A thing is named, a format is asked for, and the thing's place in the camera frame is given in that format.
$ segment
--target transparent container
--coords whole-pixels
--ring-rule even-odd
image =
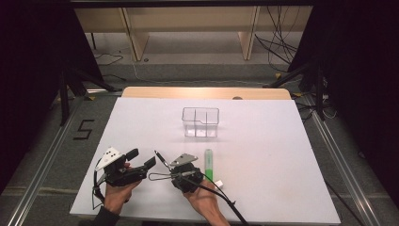
[[[219,109],[185,107],[183,108],[182,121],[186,137],[217,137]]]

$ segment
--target wooden edge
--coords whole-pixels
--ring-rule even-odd
[[[291,95],[287,89],[254,88],[128,87],[123,91],[121,97],[291,100]]]
[[[119,8],[119,10],[120,10],[120,18],[122,19],[123,26],[125,28],[126,38],[129,42],[129,49],[130,49],[130,54],[132,55],[132,60],[137,61],[137,56],[135,54],[136,52],[135,46],[133,44],[132,37],[130,35],[132,27],[130,26],[130,23],[128,21],[129,19],[126,18],[127,17],[126,8]]]
[[[248,31],[238,32],[238,38],[240,40],[241,49],[243,51],[243,58],[245,60],[250,60],[250,55],[252,53],[253,39],[254,39],[255,32],[256,32],[256,23],[258,23],[260,8],[261,7],[253,8],[251,25],[248,28]]]

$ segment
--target white tabletop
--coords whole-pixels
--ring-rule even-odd
[[[217,137],[185,137],[184,107],[217,107]],[[189,100],[118,98],[71,214],[95,216],[93,171],[106,149],[139,149],[131,161],[141,166],[154,150],[170,162],[182,153],[204,172],[206,149],[214,153],[214,180],[250,223],[338,225],[335,207],[311,149],[295,102],[289,100]],[[168,173],[157,160],[150,172]],[[219,199],[230,222],[238,217]],[[170,180],[144,180],[123,207],[122,217],[163,221],[204,221]]]

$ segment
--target hand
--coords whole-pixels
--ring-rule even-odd
[[[125,168],[129,168],[130,163],[125,163]],[[119,215],[124,203],[132,197],[132,190],[137,187],[141,181],[131,183],[127,186],[111,186],[106,184],[104,208]]]
[[[215,190],[215,186],[207,180],[203,180],[200,184]],[[230,225],[220,212],[214,193],[199,187],[194,193],[186,192],[183,195],[188,199],[191,206],[203,215],[211,225]]]

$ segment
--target green tube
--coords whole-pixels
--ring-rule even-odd
[[[214,180],[213,164],[214,161],[212,159],[212,150],[207,149],[205,150],[205,175],[212,181]]]

